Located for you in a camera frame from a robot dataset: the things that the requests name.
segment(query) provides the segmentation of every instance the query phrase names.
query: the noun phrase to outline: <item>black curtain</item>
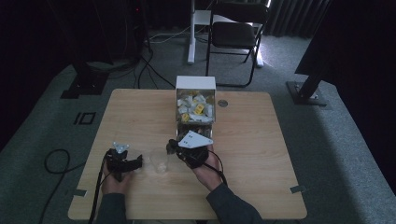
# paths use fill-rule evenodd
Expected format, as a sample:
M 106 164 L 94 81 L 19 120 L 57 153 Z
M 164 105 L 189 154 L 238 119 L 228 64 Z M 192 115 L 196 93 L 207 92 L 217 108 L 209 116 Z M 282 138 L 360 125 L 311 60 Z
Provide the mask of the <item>black curtain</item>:
M 111 59 L 120 56 L 135 56 L 141 49 L 144 33 L 141 13 L 136 10 L 139 1 L 52 2 L 68 23 L 82 60 L 111 63 Z M 53 77 L 71 63 L 68 49 L 47 0 L 0 1 L 0 119 L 5 124 L 0 134 L 0 151 Z
M 394 192 L 395 15 L 391 0 L 332 0 L 295 72 L 335 85 Z M 316 64 L 323 74 L 315 74 Z
M 314 35 L 331 0 L 272 0 L 265 35 Z

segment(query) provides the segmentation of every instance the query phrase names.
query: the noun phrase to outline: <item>plastic cup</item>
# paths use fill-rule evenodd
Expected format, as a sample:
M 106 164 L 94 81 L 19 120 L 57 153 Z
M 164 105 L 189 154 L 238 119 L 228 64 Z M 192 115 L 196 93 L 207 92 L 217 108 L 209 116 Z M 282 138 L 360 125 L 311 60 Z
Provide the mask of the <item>plastic cup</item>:
M 155 148 L 149 155 L 151 164 L 157 174 L 163 174 L 168 168 L 168 154 L 165 148 Z

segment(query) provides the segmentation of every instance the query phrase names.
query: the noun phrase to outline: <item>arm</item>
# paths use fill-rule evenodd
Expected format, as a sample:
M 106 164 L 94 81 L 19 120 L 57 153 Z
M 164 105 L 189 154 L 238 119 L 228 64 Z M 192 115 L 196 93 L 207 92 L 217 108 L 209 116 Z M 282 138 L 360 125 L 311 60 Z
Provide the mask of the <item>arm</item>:
M 207 146 L 207 149 L 213 151 L 213 146 Z M 212 153 L 209 153 L 206 163 L 219 169 L 219 161 Z M 195 168 L 192 171 L 198 180 L 209 189 L 210 193 L 206 199 L 218 216 L 220 223 L 264 223 L 259 212 L 251 204 L 234 195 L 221 182 L 221 178 L 216 172 L 205 166 Z
M 220 184 L 206 197 L 220 223 L 236 224 L 264 223 L 259 212 L 249 203 L 233 194 L 224 184 Z
M 125 194 L 128 191 L 129 182 L 133 172 L 127 173 L 121 182 L 109 174 L 105 164 L 106 176 L 102 184 L 102 201 L 100 203 L 96 224 L 120 223 L 126 224 Z

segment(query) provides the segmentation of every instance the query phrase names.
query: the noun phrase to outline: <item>person's left hand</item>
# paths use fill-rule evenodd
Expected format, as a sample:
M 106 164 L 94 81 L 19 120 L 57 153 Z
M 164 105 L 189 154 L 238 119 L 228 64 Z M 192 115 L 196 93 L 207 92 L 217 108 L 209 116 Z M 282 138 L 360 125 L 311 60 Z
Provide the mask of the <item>person's left hand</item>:
M 120 193 L 126 194 L 128 192 L 129 183 L 134 176 L 134 171 L 122 174 L 122 181 L 119 182 L 107 169 L 107 162 L 105 162 L 103 173 L 106 179 L 102 183 L 102 193 Z

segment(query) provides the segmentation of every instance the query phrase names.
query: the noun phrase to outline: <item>black device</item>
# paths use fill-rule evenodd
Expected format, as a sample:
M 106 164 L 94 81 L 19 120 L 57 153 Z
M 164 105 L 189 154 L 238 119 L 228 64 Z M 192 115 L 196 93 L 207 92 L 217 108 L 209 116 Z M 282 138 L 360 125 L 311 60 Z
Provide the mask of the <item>black device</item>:
M 191 169 L 202 166 L 209 157 L 206 147 L 180 147 L 178 141 L 175 139 L 169 140 L 169 143 L 166 145 L 166 151 L 168 154 L 176 153 L 178 158 L 186 162 Z
M 119 153 L 116 149 L 111 148 L 106 153 L 107 169 L 110 171 L 118 181 L 122 181 L 122 173 L 130 172 L 139 169 L 143 165 L 142 155 L 138 156 L 136 160 L 127 161 L 126 156 L 128 151 L 125 150 Z

